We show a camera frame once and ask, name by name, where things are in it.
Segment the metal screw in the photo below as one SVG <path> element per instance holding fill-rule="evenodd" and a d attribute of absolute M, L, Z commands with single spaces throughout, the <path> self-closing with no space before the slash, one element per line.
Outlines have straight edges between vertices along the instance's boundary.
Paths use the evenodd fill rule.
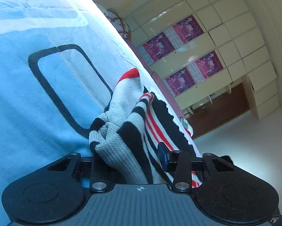
<path fill-rule="evenodd" d="M 177 188 L 177 189 L 188 189 L 189 188 L 189 184 L 188 183 L 186 183 L 186 182 L 177 182 L 176 184 L 175 184 L 175 187 Z"/>
<path fill-rule="evenodd" d="M 107 185 L 106 185 L 106 183 L 104 183 L 104 182 L 95 182 L 95 183 L 93 183 L 92 187 L 93 187 L 94 189 L 99 189 L 99 190 L 101 190 L 101 189 L 105 189 L 105 188 L 107 187 Z"/>

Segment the cabinet door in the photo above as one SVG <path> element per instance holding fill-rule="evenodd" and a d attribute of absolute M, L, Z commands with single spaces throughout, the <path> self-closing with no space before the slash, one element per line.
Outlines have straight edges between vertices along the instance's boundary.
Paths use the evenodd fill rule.
<path fill-rule="evenodd" d="M 143 42 L 147 41 L 149 38 L 146 35 L 146 33 L 143 31 L 141 27 L 137 28 L 132 34 L 131 34 L 131 42 L 132 44 L 137 47 Z"/>
<path fill-rule="evenodd" d="M 149 20 L 142 25 L 142 28 L 149 37 L 153 37 L 174 23 L 186 18 L 192 11 L 184 0 Z"/>
<path fill-rule="evenodd" d="M 224 46 L 219 47 L 218 50 L 227 67 L 240 59 L 240 56 L 232 41 Z"/>
<path fill-rule="evenodd" d="M 262 119 L 279 107 L 277 94 L 257 107 L 258 119 Z"/>
<path fill-rule="evenodd" d="M 277 88 L 275 81 L 271 82 L 270 84 L 263 87 L 259 91 L 254 92 L 256 106 L 259 106 L 265 101 L 269 100 L 271 97 L 276 95 L 276 93 L 277 93 Z"/>
<path fill-rule="evenodd" d="M 246 74 L 246 68 L 242 60 L 239 60 L 236 63 L 230 65 L 228 67 L 228 70 L 231 75 L 232 81 L 235 81 Z"/>
<path fill-rule="evenodd" d="M 132 16 L 139 25 L 143 25 L 146 21 L 149 21 L 180 1 L 182 0 L 153 0 L 135 10 Z"/>
<path fill-rule="evenodd" d="M 214 7 L 224 22 L 248 11 L 244 0 L 221 0 Z"/>
<path fill-rule="evenodd" d="M 208 97 L 210 94 L 213 94 L 231 82 L 232 79 L 228 70 L 224 69 L 204 80 L 200 84 L 190 88 L 186 92 L 176 96 L 175 100 L 181 109 L 185 109 L 203 98 Z"/>
<path fill-rule="evenodd" d="M 276 79 L 276 73 L 270 60 L 248 73 L 248 76 L 254 91 L 258 91 Z"/>
<path fill-rule="evenodd" d="M 263 46 L 262 48 L 243 58 L 243 61 L 247 72 L 250 72 L 261 64 L 267 62 L 269 58 L 267 46 Z"/>
<path fill-rule="evenodd" d="M 242 57 L 247 56 L 265 44 L 258 28 L 243 34 L 234 41 Z"/>
<path fill-rule="evenodd" d="M 188 63 L 211 52 L 214 48 L 214 42 L 209 34 L 205 33 L 152 64 L 150 69 L 157 72 L 161 79 L 163 79 Z"/>

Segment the pink poster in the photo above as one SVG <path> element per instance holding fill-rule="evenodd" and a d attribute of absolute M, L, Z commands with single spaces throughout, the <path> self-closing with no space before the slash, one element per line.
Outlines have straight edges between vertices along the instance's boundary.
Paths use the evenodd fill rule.
<path fill-rule="evenodd" d="M 219 61 L 219 58 L 217 57 L 215 51 L 196 60 L 195 63 L 202 73 L 204 79 L 223 69 L 223 66 L 221 65 L 221 62 Z"/>
<path fill-rule="evenodd" d="M 186 67 L 166 78 L 165 81 L 174 95 L 178 95 L 195 85 L 195 81 Z"/>
<path fill-rule="evenodd" d="M 143 44 L 143 48 L 154 62 L 175 50 L 174 46 L 164 32 Z"/>
<path fill-rule="evenodd" d="M 203 34 L 202 28 L 193 16 L 189 16 L 174 24 L 172 28 L 180 37 L 183 43 L 187 43 L 193 38 Z"/>
<path fill-rule="evenodd" d="M 165 78 L 164 82 L 176 96 L 222 69 L 223 66 L 215 51 L 213 51 Z"/>

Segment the bed sheet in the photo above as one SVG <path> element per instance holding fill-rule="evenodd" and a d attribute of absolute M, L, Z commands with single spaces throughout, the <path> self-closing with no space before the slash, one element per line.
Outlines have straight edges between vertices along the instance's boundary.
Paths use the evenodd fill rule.
<path fill-rule="evenodd" d="M 8 184 L 68 153 L 91 155 L 90 124 L 133 67 L 167 103 L 92 0 L 0 0 L 0 226 Z"/>

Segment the white floor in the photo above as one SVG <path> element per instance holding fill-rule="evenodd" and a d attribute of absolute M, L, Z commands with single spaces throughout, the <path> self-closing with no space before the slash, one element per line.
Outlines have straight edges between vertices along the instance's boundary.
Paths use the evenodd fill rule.
<path fill-rule="evenodd" d="M 282 214 L 282 109 L 260 121 L 247 112 L 194 143 L 201 153 L 229 155 L 236 166 L 271 184 Z"/>

